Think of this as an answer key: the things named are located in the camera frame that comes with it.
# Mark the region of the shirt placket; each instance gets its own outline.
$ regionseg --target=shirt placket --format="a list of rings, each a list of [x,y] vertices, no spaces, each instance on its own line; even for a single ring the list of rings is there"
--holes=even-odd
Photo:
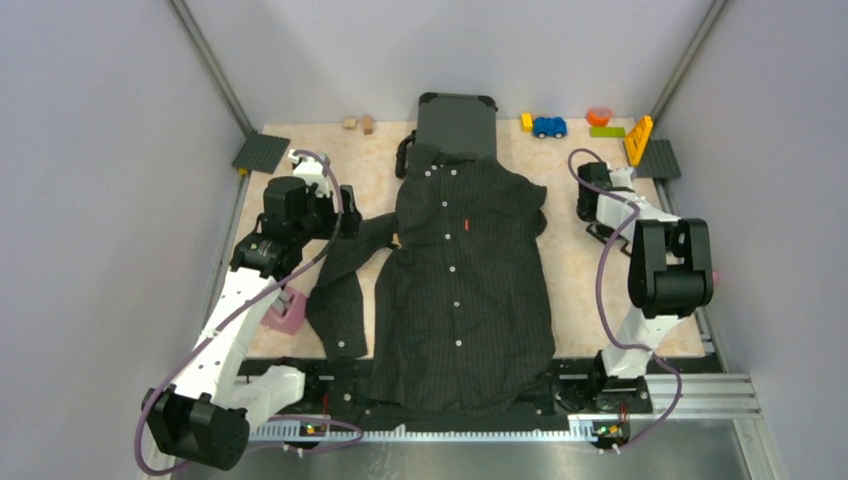
[[[463,338],[462,331],[462,289],[459,285],[459,276],[462,275],[460,271],[462,269],[462,265],[459,264],[460,260],[460,249],[459,249],[459,241],[461,239],[461,235],[459,234],[458,223],[459,216],[455,215],[455,210],[457,208],[461,208],[461,206],[456,201],[456,194],[458,188],[458,178],[459,171],[455,166],[445,165],[441,168],[436,166],[433,167],[434,172],[438,172],[439,177],[439,194],[441,197],[441,209],[442,214],[439,215],[440,221],[439,226],[441,227],[440,235],[442,238],[440,241],[444,242],[444,252],[445,252],[445,262],[444,265],[447,269],[445,272],[447,275],[446,284],[448,285],[447,291],[451,292],[452,295],[446,297],[448,305],[446,308],[450,312],[451,319],[451,330],[452,337],[446,341],[453,342],[453,348],[459,349],[462,348],[463,342],[466,342],[466,339]]]

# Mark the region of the shirt sleeve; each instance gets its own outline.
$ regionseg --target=shirt sleeve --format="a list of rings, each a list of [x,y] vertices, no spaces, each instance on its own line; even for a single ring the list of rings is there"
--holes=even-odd
[[[318,282],[306,303],[306,318],[324,344],[329,360],[357,358],[368,353],[362,289],[356,270],[397,233],[394,213],[363,221],[359,234],[330,245]]]

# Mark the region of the shirt cuff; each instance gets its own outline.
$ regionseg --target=shirt cuff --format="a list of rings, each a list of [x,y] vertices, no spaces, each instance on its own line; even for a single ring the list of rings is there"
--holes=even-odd
[[[359,358],[368,354],[365,332],[349,335],[336,335],[324,341],[324,353],[328,360],[338,358]]]

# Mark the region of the beige table surface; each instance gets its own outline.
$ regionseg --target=beige table surface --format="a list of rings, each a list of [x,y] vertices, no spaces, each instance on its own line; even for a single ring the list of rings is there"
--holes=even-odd
[[[548,187],[543,211],[548,219],[545,232],[537,242],[551,299],[551,328],[556,340],[557,357],[589,357],[608,342],[595,307],[594,282],[602,245],[590,237],[586,224],[575,214],[577,183],[568,173],[566,158],[577,147],[597,152],[613,166],[625,166],[626,154],[621,139],[591,138],[583,119],[567,120],[568,136],[557,140],[539,140],[521,132],[519,121],[499,120],[497,124],[498,158],[506,168],[524,175],[538,185]],[[613,119],[611,126],[628,130],[633,120]],[[292,140],[292,148],[325,152],[342,184],[353,185],[356,203],[364,218],[394,210],[401,181],[395,178],[395,151],[398,142],[414,128],[410,122],[376,122],[372,135],[344,130],[341,122],[313,125],[272,125],[264,133]],[[588,155],[575,158],[575,167],[589,162]],[[291,166],[281,162],[274,176],[290,175]],[[239,222],[237,239],[253,228],[262,212],[262,192],[271,175],[254,173]],[[634,181],[634,189],[659,206],[653,182]],[[304,258],[316,255],[325,242],[313,241],[304,249]],[[359,270],[365,308],[365,333],[369,356],[374,348],[374,284],[389,250],[377,253]],[[628,259],[614,250],[604,273],[604,304],[607,317],[617,329],[630,307],[627,296]],[[318,278],[312,268],[291,285],[308,294]],[[693,319],[686,319],[669,334],[659,349],[663,356],[703,356],[704,349]],[[312,327],[304,322],[295,336],[260,325],[248,352],[251,357],[324,357],[324,349]]]

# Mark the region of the yellow toy block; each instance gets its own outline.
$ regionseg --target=yellow toy block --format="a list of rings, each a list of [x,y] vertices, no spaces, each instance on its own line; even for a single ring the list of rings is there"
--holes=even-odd
[[[521,131],[522,132],[532,132],[533,131],[533,117],[530,116],[529,113],[521,114]]]
[[[645,153],[645,147],[648,145],[648,138],[653,129],[654,121],[645,115],[624,137],[624,149],[627,150],[627,160],[631,167],[638,167],[642,161],[642,154]]]

